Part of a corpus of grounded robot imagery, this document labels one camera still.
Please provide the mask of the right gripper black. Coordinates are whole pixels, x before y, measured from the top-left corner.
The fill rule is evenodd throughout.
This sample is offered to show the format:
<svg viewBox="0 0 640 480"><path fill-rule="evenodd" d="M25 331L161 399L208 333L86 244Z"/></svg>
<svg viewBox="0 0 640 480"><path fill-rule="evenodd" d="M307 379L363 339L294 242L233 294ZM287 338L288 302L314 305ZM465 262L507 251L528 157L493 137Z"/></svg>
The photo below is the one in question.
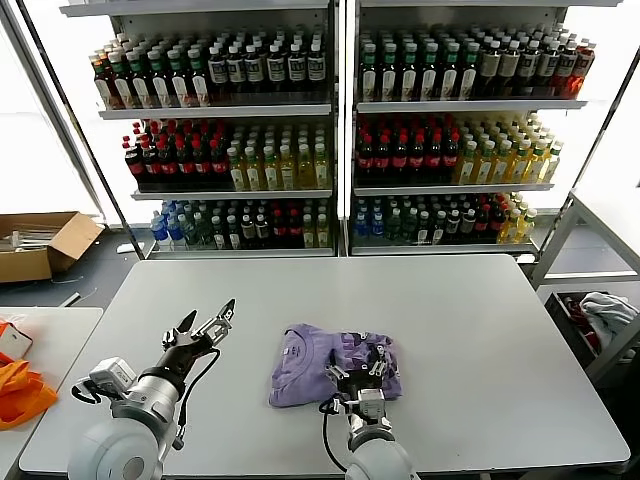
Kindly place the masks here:
<svg viewBox="0 0 640 480"><path fill-rule="evenodd" d="M336 384L341 382L341 393L346 399L357 399L361 390L381 390L383 379L381 376L387 371L387 352L382 344L369 344L367 356L368 371L350 371L349 373L338 365L325 367L328 377Z"/></svg>

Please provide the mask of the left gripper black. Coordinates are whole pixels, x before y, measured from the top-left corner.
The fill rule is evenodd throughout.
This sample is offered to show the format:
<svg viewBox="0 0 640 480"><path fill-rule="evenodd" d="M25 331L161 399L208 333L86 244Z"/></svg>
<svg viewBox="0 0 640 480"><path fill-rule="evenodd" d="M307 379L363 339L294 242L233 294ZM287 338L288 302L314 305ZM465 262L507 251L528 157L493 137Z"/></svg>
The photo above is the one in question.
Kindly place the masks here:
<svg viewBox="0 0 640 480"><path fill-rule="evenodd" d="M236 299L230 299L215 317L199 328L192 330L197 311L192 310L178 324L166 330L162 336L162 347L167 349L158 362L158 367L176 376L187 376L197 359L211 352L211 342L220 344L232 329ZM184 335L191 338L182 339Z"/></svg>

